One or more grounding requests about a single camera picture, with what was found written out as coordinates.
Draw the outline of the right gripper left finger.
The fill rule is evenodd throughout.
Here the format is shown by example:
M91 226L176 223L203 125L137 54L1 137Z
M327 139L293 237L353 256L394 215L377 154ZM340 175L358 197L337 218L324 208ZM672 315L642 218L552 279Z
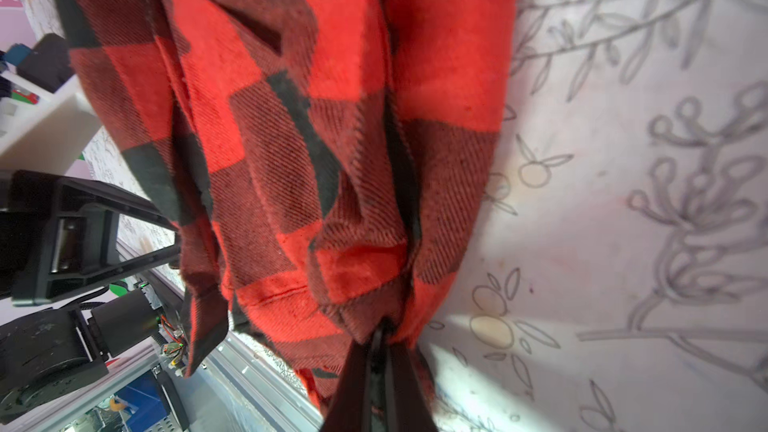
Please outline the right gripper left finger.
M345 362L336 394L328 409L321 432L369 432L372 430L372 342L353 342Z

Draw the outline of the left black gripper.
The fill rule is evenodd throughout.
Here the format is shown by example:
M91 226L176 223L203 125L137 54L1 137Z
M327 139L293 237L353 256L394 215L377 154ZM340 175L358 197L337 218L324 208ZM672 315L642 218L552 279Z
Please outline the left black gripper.
M128 260L120 220L172 230L147 199L95 180L27 170L1 174L1 296L41 306L179 259L181 240Z

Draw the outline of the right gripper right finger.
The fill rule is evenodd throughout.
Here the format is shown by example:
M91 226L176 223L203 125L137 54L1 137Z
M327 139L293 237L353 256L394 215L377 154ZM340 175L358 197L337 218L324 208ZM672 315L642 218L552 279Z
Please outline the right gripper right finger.
M398 432L437 432L409 349L402 343L387 348L384 366L386 428Z

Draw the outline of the red black plaid shirt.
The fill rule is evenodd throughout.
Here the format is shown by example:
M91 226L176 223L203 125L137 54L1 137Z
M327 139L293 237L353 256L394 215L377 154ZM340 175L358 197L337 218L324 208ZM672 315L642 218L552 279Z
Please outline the red black plaid shirt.
M73 68L178 228L189 361L236 313L326 410L383 320L448 294L501 128L515 0L55 0Z

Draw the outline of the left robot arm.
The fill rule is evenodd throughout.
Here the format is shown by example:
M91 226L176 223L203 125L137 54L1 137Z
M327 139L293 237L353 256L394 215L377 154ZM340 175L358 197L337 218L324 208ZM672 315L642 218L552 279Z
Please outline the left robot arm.
M110 285L179 258L179 242L123 260L123 217L166 230L147 199L104 182L27 170L1 174L1 296L32 313L1 327L1 422L96 383L108 362L158 332L162 309Z

